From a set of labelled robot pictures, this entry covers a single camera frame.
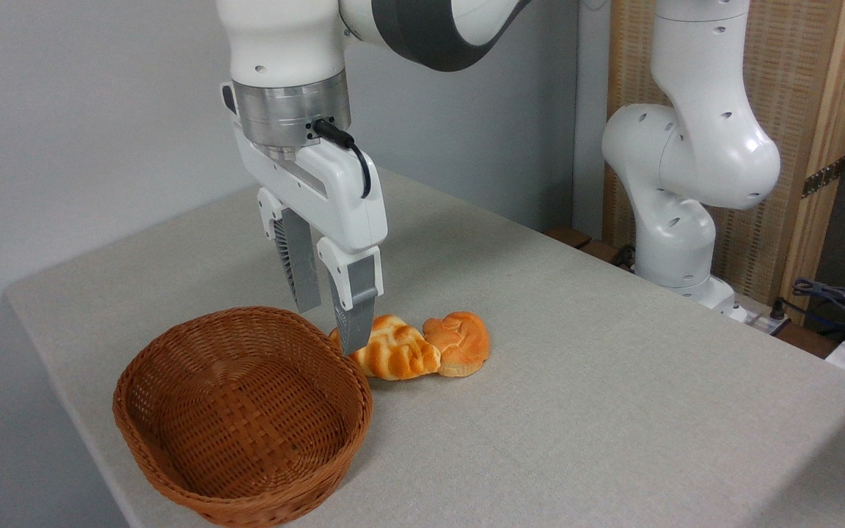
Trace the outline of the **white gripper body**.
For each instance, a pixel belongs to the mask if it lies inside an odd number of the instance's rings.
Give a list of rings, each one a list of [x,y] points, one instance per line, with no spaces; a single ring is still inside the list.
[[[269,238],[274,237],[271,221],[290,208],[345,253],[358,254],[385,240],[388,221],[371,159],[366,160],[371,191],[364,195],[365,174],[351,151],[319,142],[296,151],[292,161],[274,159],[245,137],[237,120],[232,127],[245,167],[267,191],[261,202]]]

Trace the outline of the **gray gripper finger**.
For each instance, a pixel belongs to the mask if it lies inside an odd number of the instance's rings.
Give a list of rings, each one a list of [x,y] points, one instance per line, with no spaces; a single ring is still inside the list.
[[[257,201],[265,234],[277,247],[296,311],[304,313],[319,307],[320,288],[310,224],[265,188],[259,189]]]
[[[318,255],[329,272],[332,303],[343,354],[364,348],[373,326],[373,305],[384,292],[379,248],[346,253],[331,238],[320,238]]]

